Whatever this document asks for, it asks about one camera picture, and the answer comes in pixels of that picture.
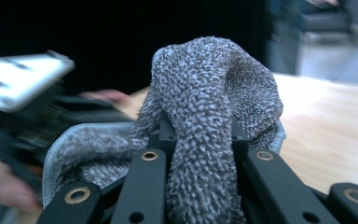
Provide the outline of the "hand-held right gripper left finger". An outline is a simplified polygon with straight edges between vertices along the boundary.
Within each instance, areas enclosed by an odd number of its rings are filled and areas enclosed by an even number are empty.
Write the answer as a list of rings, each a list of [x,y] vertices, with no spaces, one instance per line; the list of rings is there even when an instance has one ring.
[[[148,145],[173,154],[177,143],[177,134],[168,114],[163,111],[160,117],[158,129],[150,135]]]

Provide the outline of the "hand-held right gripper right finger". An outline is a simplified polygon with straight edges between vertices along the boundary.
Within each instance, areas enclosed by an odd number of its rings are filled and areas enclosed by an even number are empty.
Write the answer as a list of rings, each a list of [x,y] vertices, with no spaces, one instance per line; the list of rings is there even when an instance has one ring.
[[[250,146],[249,136],[235,118],[232,119],[231,139],[232,147],[236,153],[248,152]]]

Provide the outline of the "grey fluffy cloth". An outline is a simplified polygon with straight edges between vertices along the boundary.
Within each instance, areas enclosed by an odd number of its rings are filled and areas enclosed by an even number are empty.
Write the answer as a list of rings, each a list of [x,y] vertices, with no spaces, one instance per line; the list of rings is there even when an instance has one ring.
[[[253,147],[280,151],[283,105],[274,76],[236,43],[213,36],[159,49],[151,74],[137,120],[79,124],[55,141],[44,164],[43,203],[68,184],[105,188],[124,176],[166,114],[177,133],[166,187],[170,222],[246,224],[231,125],[237,121]]]

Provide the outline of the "dark grey seat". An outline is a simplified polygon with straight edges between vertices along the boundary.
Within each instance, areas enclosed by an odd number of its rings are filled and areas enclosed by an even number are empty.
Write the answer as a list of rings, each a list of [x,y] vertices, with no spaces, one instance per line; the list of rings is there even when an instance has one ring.
[[[352,33],[358,25],[358,0],[303,0],[302,33]]]

